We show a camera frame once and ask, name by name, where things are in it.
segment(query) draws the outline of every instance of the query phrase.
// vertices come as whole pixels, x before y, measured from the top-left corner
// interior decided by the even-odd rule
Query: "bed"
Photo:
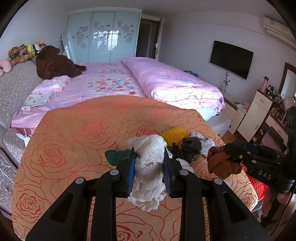
[[[17,235],[24,240],[42,214],[77,177],[89,180],[110,170],[102,159],[106,150],[125,150],[131,137],[160,134],[176,126],[189,132],[198,131],[213,139],[215,145],[223,145],[197,111],[149,98],[104,96],[47,112],[24,152],[16,175],[12,220]],[[191,166],[199,177],[209,180],[215,177],[208,173],[205,157]],[[227,180],[251,210],[258,198],[245,173],[231,175]],[[178,240],[180,199],[166,197],[158,210],[147,213],[127,199],[118,198],[116,211],[118,240]],[[205,221],[210,240],[207,216]]]
[[[148,97],[183,109],[195,109],[207,121],[224,108],[221,92],[198,78],[149,58],[126,58],[116,63],[85,64],[87,71],[72,78],[45,105],[19,110],[11,127],[32,134],[46,112],[102,96]]]

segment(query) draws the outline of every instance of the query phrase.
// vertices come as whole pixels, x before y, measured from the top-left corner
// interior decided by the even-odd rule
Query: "ceiling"
[[[228,11],[282,21],[266,0],[64,0],[69,11],[91,7],[129,7],[142,9],[143,14],[165,18],[184,12]]]

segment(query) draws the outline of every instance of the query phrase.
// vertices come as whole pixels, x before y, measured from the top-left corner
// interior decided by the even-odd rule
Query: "air conditioner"
[[[296,40],[287,26],[267,17],[263,18],[263,26],[268,35],[271,35],[296,49]]]

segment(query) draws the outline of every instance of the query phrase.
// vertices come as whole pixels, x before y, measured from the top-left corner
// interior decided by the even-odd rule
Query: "wooden floor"
[[[225,144],[228,144],[228,143],[232,143],[234,140],[236,140],[236,136],[231,134],[229,131],[227,131],[225,133],[224,136],[222,136],[222,141],[224,141]]]

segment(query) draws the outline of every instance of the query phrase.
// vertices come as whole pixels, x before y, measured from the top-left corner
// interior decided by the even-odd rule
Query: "stuffed animal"
[[[42,79],[51,80],[53,77],[67,75],[74,78],[86,71],[86,66],[74,64],[64,55],[58,55],[59,48],[45,46],[36,57],[37,75]]]
[[[27,46],[27,52],[33,54],[33,56],[35,56],[35,50],[33,48],[33,45],[28,44]]]
[[[11,50],[9,50],[8,56],[8,61],[10,62],[11,66],[18,64],[20,62],[19,47],[13,47]]]
[[[46,46],[44,43],[36,42],[33,44],[33,49],[35,51],[35,55],[39,54],[40,51]]]
[[[11,64],[8,60],[0,60],[0,76],[11,71]]]
[[[31,59],[34,57],[34,55],[32,53],[27,52],[27,46],[24,44],[21,45],[18,50],[19,50],[20,63],[23,63],[23,62],[27,61],[28,59]]]

